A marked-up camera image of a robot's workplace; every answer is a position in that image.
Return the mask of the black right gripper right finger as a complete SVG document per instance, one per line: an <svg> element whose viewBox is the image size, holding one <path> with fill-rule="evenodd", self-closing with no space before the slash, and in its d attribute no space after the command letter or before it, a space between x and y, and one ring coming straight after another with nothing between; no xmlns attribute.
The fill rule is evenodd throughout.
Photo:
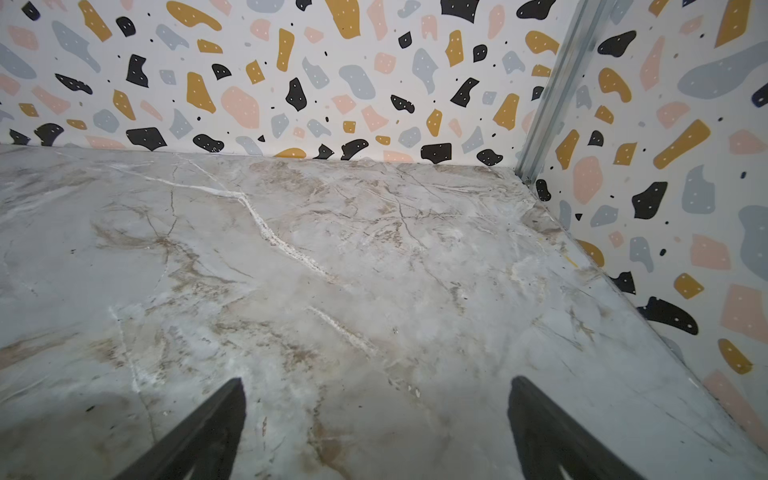
<svg viewBox="0 0 768 480"><path fill-rule="evenodd" d="M507 416L526 479L641 477L524 376L511 380Z"/></svg>

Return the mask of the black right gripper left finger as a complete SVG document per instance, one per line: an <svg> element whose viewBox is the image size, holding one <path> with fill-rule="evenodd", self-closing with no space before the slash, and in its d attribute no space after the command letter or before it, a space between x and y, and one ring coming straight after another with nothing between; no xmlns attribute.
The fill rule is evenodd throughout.
<svg viewBox="0 0 768 480"><path fill-rule="evenodd" d="M228 380L118 479L228 479L246 419L241 379Z"/></svg>

